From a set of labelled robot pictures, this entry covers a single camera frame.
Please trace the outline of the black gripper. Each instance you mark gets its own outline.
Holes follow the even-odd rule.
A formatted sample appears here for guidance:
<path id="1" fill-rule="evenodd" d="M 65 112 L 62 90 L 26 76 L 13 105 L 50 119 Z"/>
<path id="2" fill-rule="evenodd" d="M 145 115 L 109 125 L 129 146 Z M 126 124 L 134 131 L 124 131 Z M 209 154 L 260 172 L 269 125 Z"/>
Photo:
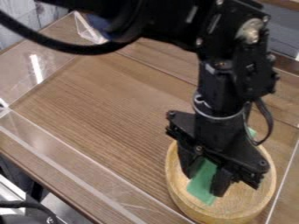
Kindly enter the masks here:
<path id="1" fill-rule="evenodd" d="M 217 166 L 209 186 L 213 196 L 223 197 L 235 182 L 257 189 L 269 163 L 257 150 L 259 143 L 252 143 L 248 136 L 243 113 L 213 116 L 169 110 L 165 117 L 165 133 L 177 143 L 184 176 L 188 179 L 194 176 L 202 158 L 207 158 Z"/>

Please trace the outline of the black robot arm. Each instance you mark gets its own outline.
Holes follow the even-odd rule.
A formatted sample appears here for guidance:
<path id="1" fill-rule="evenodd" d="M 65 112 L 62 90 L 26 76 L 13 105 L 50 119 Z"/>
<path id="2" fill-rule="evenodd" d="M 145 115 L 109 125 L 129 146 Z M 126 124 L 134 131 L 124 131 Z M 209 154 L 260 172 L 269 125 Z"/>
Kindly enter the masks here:
<path id="1" fill-rule="evenodd" d="M 76 45 L 49 38 L 0 10 L 0 25 L 52 50 L 102 55 L 140 38 L 180 47 L 197 55 L 198 84 L 190 113 L 170 110 L 166 134 L 176 140 L 181 172 L 192 178 L 204 161 L 216 165 L 209 193 L 220 197 L 235 182 L 252 188 L 271 168 L 248 131 L 259 109 L 273 120 L 263 101 L 276 91 L 279 74 L 268 51 L 269 16 L 257 0 L 41 0 L 85 12 L 105 43 Z"/>

